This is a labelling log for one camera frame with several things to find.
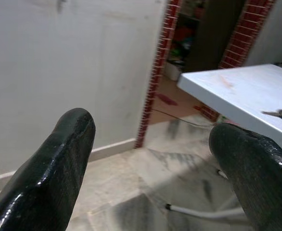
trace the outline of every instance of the tabletop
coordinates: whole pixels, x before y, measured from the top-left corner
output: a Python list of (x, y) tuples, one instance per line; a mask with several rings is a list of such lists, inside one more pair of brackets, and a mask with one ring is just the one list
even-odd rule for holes
[(178, 87), (282, 147), (282, 119), (261, 113), (282, 109), (282, 68), (265, 64), (183, 73)]

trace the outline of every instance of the white baseboard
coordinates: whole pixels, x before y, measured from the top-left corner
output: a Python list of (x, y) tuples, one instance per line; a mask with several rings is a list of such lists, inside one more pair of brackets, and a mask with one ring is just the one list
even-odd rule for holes
[[(89, 161), (92, 162), (95, 160), (100, 160), (111, 155), (128, 151), (130, 149), (133, 149), (134, 145), (135, 139), (128, 139), (111, 145), (103, 146), (101, 148), (95, 148), (92, 150), (92, 153), (89, 157)], [(12, 177), (12, 175), (14, 175), (15, 172), (16, 171), (7, 172), (0, 175), (0, 190), (3, 189), (3, 187), (6, 185), (6, 183), (10, 180), (10, 178)]]

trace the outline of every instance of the red brick trim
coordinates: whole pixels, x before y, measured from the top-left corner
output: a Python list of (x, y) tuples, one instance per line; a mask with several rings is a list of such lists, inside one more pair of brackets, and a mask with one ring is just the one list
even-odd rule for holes
[(219, 68), (243, 65), (275, 1), (246, 0)]
[(147, 89), (147, 95), (143, 108), (141, 123), (137, 132), (135, 148), (140, 148), (143, 146), (152, 105), (154, 103), (154, 98), (165, 66), (165, 61), (170, 50), (181, 3), (182, 0), (169, 0), (168, 5), (166, 7), (164, 21), (156, 50), (156, 57), (151, 70), (149, 87)]

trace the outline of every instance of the white wall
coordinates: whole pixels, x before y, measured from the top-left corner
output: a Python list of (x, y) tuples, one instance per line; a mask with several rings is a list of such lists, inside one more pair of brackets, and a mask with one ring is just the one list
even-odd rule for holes
[(282, 0), (274, 4), (245, 65), (275, 62), (282, 62)]
[(135, 138), (166, 0), (0, 0), (0, 174), (75, 107), (95, 148)]

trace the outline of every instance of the wire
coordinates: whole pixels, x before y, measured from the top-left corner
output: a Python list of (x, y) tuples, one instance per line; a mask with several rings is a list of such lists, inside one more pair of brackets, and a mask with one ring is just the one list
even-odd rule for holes
[(152, 110), (153, 110), (153, 111), (156, 111), (156, 112), (160, 112), (160, 113), (166, 114), (166, 115), (168, 115), (168, 116), (170, 116), (170, 117), (173, 117), (173, 118), (175, 118), (175, 119), (179, 119), (179, 120), (181, 120), (181, 121), (183, 121), (183, 122), (185, 122), (185, 123), (187, 123), (187, 124), (190, 124), (190, 125), (193, 125), (193, 126), (197, 126), (197, 127), (209, 128), (209, 127), (212, 127), (212, 126), (215, 125), (215, 123), (212, 123), (212, 124), (210, 124), (210, 125), (195, 124), (195, 123), (191, 123), (191, 122), (186, 121), (186, 120), (184, 120), (184, 119), (180, 119), (180, 118), (178, 118), (178, 117), (175, 117), (175, 116), (173, 116), (173, 115), (170, 115), (170, 114), (168, 114), (168, 113), (166, 113), (166, 112), (160, 111), (160, 110), (155, 109), (155, 108), (153, 108)]

